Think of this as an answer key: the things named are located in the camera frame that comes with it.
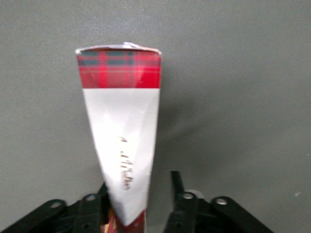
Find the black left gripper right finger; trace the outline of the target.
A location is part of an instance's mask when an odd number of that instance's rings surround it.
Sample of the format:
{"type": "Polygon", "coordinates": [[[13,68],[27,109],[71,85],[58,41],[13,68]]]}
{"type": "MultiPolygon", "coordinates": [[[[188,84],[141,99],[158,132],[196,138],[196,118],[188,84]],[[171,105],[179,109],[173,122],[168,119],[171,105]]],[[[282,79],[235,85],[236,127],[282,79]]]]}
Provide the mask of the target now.
{"type": "Polygon", "coordinates": [[[226,196],[210,202],[186,191],[179,171],[171,171],[173,211],[165,233],[272,233],[267,226],[226,196]]]}

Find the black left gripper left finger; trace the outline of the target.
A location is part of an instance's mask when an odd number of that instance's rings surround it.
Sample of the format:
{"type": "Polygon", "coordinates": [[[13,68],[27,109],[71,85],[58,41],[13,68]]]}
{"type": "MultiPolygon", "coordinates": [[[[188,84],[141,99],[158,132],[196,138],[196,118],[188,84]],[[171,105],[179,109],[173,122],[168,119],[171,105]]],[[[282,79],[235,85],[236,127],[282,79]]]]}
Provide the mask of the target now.
{"type": "Polygon", "coordinates": [[[109,222],[107,187],[87,194],[72,205],[61,199],[49,200],[20,218],[3,233],[100,233],[109,222]]]}

